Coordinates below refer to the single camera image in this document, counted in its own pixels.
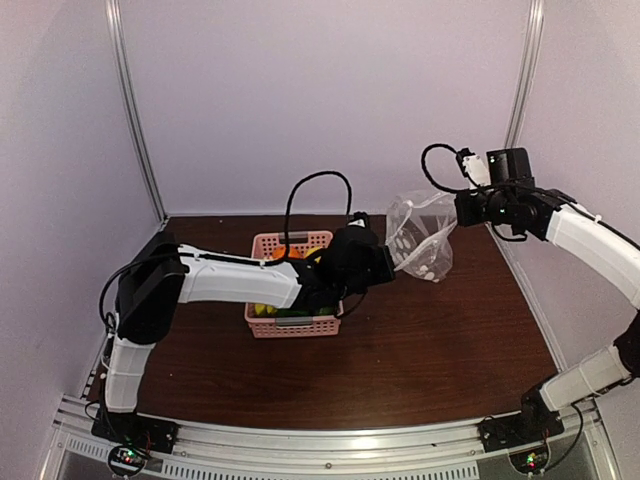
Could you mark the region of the clear dotted zip bag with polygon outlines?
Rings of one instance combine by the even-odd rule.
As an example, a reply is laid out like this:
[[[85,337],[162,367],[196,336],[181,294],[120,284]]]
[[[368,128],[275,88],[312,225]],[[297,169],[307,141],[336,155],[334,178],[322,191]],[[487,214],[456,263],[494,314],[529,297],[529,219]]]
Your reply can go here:
[[[396,272],[432,283],[453,266],[449,236],[457,226],[454,196],[435,190],[397,195],[386,211],[386,246]]]

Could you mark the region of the green orange toy mango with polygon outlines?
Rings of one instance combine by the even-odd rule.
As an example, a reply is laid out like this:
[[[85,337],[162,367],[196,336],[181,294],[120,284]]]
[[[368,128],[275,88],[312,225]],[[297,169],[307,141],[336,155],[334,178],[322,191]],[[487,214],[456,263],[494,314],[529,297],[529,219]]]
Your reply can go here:
[[[277,309],[274,316],[276,318],[332,316],[334,312],[335,308],[332,306],[321,307],[314,310]]]

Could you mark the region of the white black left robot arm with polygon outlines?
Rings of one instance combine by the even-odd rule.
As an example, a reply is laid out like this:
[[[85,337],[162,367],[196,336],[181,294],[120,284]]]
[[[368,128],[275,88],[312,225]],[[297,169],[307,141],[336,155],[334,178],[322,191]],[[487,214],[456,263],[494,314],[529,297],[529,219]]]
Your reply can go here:
[[[117,287],[113,311],[99,310],[112,349],[104,381],[103,420],[123,444],[137,442],[144,424],[134,415],[154,346],[168,333],[178,304],[258,303],[312,312],[337,308],[351,295],[395,278],[387,246],[369,228],[349,224],[308,259],[254,259],[178,244],[157,233],[108,280]]]

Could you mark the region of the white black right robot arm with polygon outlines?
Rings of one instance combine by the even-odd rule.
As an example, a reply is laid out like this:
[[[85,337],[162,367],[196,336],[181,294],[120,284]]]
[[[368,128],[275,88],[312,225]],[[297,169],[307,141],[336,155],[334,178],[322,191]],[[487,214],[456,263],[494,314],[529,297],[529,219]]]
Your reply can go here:
[[[487,223],[510,228],[514,240],[536,238],[543,252],[556,248],[557,272],[545,284],[572,321],[589,307],[604,312],[603,288],[624,312],[639,313],[639,246],[607,225],[577,200],[535,183],[523,148],[490,151],[484,157],[468,149],[455,158],[469,185],[455,196],[458,223]],[[639,377],[639,320],[585,356],[531,388],[521,400],[512,430],[530,442],[562,426],[559,411]]]

